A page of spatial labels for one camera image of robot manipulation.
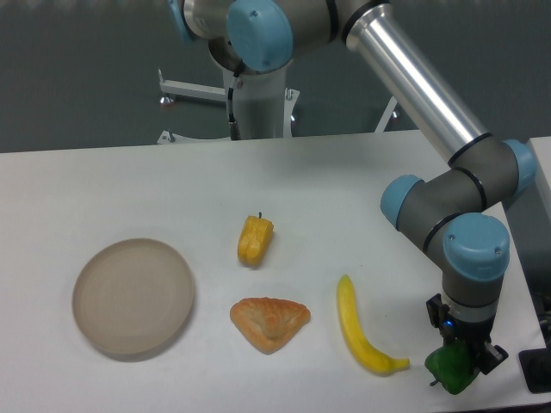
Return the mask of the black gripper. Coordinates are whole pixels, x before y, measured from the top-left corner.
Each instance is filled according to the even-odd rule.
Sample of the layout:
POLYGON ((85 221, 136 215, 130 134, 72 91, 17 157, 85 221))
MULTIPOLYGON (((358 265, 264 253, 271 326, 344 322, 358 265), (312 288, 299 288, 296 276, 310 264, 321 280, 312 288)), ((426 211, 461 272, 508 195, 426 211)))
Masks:
POLYGON ((439 293, 426 302, 430 324, 440 331, 443 346, 456 340, 475 343, 475 367, 489 374, 502 364, 508 353, 491 344, 491 333, 496 317, 496 302, 481 307, 461 305, 446 293, 439 293))

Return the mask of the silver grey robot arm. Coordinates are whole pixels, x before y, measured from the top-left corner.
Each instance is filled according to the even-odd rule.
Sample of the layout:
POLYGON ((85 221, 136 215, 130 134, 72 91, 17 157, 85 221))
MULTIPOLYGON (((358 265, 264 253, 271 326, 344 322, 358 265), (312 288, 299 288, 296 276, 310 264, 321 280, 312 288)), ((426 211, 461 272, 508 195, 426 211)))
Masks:
POLYGON ((427 310, 445 348, 461 344, 472 373, 506 359, 491 331, 510 235, 487 208, 535 179, 530 148, 501 141, 455 96, 393 18, 387 1, 171 1, 182 40, 206 40, 226 71, 226 116, 233 140, 280 138, 285 132, 283 77, 301 55, 341 40, 361 55, 446 161, 426 182, 395 179, 381 211, 443 272, 443 289, 427 310))

